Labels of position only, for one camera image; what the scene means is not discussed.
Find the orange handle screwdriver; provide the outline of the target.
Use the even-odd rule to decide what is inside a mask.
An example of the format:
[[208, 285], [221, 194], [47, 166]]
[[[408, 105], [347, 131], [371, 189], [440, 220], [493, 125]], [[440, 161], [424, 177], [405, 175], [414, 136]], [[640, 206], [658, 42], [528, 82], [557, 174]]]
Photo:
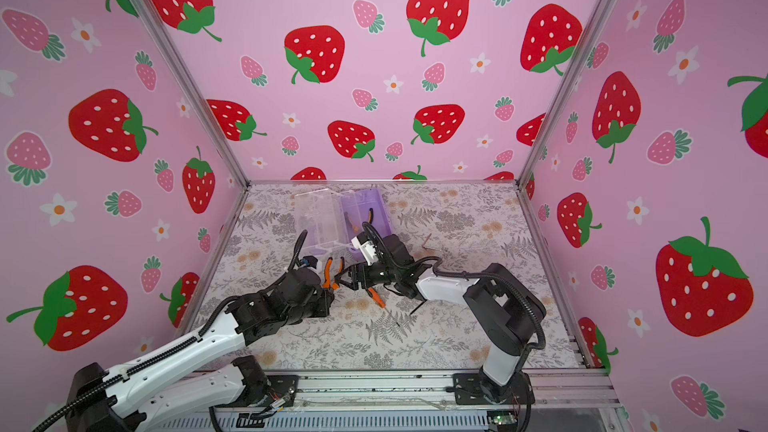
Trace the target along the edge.
[[426, 300], [422, 300], [419, 302], [419, 304], [409, 312], [409, 316], [413, 316], [421, 307], [423, 307], [426, 304]]

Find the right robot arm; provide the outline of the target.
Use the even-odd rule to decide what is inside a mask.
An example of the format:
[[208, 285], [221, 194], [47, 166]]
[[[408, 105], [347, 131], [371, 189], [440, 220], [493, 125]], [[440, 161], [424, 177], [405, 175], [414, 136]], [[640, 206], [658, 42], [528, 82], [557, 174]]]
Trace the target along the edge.
[[546, 308], [503, 265], [492, 263], [480, 272], [448, 271], [437, 256], [414, 258], [395, 234], [381, 236], [370, 225], [352, 240], [362, 255], [333, 282], [350, 290], [391, 287], [408, 299], [464, 305], [491, 342], [480, 369], [488, 394], [499, 394], [523, 376], [530, 353], [546, 347], [542, 321]]

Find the purple plastic tool box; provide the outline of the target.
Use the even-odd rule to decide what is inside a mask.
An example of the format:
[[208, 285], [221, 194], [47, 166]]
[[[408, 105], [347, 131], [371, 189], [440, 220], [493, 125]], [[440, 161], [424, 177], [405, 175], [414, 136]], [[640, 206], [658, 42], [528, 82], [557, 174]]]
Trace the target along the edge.
[[377, 188], [341, 192], [324, 188], [296, 195], [296, 230], [307, 231], [302, 253], [325, 256], [348, 252], [356, 261], [362, 261], [362, 254], [352, 247], [352, 239], [363, 232], [369, 208], [374, 209], [373, 225], [379, 234], [391, 235], [391, 220]]

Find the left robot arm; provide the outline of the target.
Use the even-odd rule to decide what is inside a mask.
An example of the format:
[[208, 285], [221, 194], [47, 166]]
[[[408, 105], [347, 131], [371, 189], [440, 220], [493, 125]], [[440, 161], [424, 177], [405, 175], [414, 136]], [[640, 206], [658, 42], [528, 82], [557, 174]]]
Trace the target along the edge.
[[271, 417], [295, 387], [276, 388], [252, 356], [208, 375], [187, 376], [284, 326], [328, 316], [333, 292], [322, 287], [317, 264], [314, 256], [292, 260], [273, 284], [224, 299], [202, 326], [153, 353], [108, 369], [97, 363], [80, 369], [67, 402], [36, 430], [63, 421], [70, 431], [146, 431], [198, 409], [255, 404], [264, 407], [259, 417]]

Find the small orange black tool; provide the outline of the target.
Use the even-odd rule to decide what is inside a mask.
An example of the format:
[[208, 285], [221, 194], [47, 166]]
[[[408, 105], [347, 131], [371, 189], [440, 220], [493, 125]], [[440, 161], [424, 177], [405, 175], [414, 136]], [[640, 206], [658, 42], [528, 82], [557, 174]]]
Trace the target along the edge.
[[374, 288], [368, 288], [366, 290], [368, 296], [382, 309], [386, 308], [385, 301], [381, 298], [378, 292]]

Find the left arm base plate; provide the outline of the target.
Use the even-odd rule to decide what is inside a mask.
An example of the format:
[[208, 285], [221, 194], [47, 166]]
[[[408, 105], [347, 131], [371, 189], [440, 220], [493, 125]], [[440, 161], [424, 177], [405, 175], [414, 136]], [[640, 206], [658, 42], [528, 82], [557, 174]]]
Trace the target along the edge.
[[294, 374], [267, 374], [265, 379], [258, 379], [254, 384], [247, 385], [239, 401], [244, 406], [266, 408], [282, 399], [282, 407], [292, 407], [299, 380], [300, 376]]

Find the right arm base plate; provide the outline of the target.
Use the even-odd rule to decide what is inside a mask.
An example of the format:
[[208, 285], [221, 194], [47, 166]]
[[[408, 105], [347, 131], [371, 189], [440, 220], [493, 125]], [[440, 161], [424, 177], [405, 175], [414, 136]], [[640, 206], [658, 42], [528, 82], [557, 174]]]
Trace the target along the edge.
[[498, 385], [480, 372], [452, 376], [450, 390], [458, 405], [533, 405], [536, 402], [530, 378], [520, 372], [505, 385]]

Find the orange needle-nose pliers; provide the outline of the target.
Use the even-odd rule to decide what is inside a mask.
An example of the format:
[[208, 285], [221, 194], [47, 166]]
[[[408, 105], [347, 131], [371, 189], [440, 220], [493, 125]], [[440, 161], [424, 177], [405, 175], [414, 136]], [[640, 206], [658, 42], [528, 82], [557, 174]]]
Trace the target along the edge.
[[340, 285], [336, 282], [335, 277], [338, 274], [341, 274], [345, 268], [345, 258], [340, 257], [337, 261], [338, 263], [338, 270], [333, 273], [332, 272], [332, 266], [334, 264], [334, 258], [332, 256], [329, 256], [325, 262], [324, 270], [323, 270], [323, 283], [322, 288], [328, 289], [328, 290], [338, 290], [340, 288]]

